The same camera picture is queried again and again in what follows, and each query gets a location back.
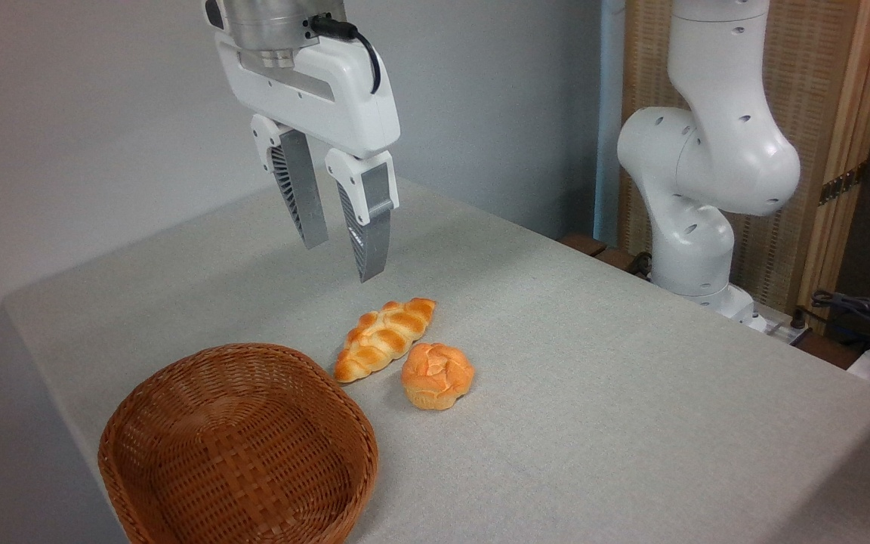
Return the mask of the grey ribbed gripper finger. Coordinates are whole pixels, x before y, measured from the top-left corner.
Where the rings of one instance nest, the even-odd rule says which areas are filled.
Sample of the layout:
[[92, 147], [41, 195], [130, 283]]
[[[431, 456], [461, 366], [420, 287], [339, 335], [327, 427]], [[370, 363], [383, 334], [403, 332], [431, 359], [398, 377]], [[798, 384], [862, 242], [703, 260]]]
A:
[[253, 114], [251, 131], [262, 168], [275, 178], [305, 248], [310, 250], [327, 241], [307, 136], [257, 113]]
[[359, 159], [331, 148], [325, 166], [338, 186], [360, 282], [383, 271], [390, 245], [391, 213], [400, 207], [393, 158], [384, 151]]

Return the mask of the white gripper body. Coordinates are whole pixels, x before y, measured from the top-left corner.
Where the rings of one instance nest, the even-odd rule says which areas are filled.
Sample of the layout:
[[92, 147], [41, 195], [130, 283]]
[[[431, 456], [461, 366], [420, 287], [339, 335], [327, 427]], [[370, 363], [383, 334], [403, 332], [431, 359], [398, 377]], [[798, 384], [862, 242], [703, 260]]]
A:
[[373, 65], [358, 42], [321, 38], [297, 52], [292, 68], [276, 68], [227, 34], [214, 37], [235, 97], [253, 113], [358, 158], [373, 157], [400, 138], [384, 62], [378, 62], [381, 83], [372, 93]]

